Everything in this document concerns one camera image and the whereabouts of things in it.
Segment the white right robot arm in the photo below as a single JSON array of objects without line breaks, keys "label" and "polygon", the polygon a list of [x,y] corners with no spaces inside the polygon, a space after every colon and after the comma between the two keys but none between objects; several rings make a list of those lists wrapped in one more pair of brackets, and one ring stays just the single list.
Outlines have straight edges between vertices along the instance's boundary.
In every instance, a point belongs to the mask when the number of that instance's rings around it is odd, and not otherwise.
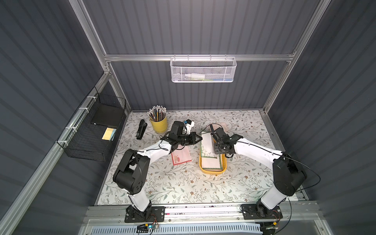
[{"label": "white right robot arm", "polygon": [[302,165],[286,152],[263,147],[238,134],[229,136],[222,127],[214,129],[212,124],[209,127],[217,153],[227,157],[243,155],[272,170],[273,184],[257,201],[258,210],[274,210],[287,197],[293,196],[307,179]]}]

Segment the yellow storage tray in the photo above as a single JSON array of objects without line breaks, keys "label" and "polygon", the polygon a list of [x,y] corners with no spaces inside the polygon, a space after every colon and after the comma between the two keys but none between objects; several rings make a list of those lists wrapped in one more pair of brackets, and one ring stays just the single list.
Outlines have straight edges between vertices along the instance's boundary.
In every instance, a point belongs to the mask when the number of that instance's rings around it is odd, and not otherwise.
[{"label": "yellow storage tray", "polygon": [[222,174],[227,169],[227,160],[224,154],[214,152],[214,143],[211,137],[206,136],[201,142],[199,166],[206,174]]}]

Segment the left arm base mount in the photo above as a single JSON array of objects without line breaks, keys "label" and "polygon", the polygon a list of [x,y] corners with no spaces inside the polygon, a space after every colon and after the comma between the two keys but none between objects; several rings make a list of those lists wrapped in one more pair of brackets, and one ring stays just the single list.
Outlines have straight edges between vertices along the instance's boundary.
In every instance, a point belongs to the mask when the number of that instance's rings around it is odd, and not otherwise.
[{"label": "left arm base mount", "polygon": [[145,211],[139,211],[133,206],[126,208],[125,223],[151,223],[163,222],[165,219],[165,207],[149,206]]}]

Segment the green bordered stationery paper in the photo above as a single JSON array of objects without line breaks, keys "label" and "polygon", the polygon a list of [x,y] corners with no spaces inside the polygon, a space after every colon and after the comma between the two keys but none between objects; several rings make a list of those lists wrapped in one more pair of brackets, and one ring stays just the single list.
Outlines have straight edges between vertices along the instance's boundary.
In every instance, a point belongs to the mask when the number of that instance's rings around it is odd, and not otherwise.
[{"label": "green bordered stationery paper", "polygon": [[218,155],[214,150],[214,142],[211,134],[204,133],[202,134],[203,140],[201,141],[201,157],[202,158],[218,158]]}]

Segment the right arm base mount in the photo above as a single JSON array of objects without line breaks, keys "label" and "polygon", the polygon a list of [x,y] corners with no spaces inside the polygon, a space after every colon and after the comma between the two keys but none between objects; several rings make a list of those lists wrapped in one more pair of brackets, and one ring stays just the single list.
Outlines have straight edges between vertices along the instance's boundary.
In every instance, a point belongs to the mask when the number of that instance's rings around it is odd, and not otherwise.
[{"label": "right arm base mount", "polygon": [[283,214],[279,206],[276,206],[271,210],[259,203],[241,204],[240,211],[245,220],[275,219],[279,221],[283,218]]}]

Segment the red bordered stationery paper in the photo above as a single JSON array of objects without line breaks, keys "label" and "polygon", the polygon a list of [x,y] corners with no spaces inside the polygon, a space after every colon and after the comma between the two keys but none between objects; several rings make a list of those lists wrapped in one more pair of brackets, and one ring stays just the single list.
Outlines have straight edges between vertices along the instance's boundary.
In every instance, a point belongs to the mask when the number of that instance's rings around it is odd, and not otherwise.
[{"label": "red bordered stationery paper", "polygon": [[171,157],[173,165],[184,164],[192,161],[189,148],[186,146],[173,151]]}]

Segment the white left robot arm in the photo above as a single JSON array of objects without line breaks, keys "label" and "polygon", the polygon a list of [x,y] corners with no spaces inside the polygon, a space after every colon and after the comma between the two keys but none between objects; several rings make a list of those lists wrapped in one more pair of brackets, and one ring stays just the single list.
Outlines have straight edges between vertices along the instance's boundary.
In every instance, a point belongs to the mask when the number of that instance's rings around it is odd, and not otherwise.
[{"label": "white left robot arm", "polygon": [[144,189],[150,164],[185,146],[202,141],[201,136],[191,131],[193,127],[194,122],[190,119],[175,121],[171,130],[155,144],[142,150],[128,149],[124,153],[113,174],[113,182],[126,191],[135,210],[146,212],[152,205]]}]

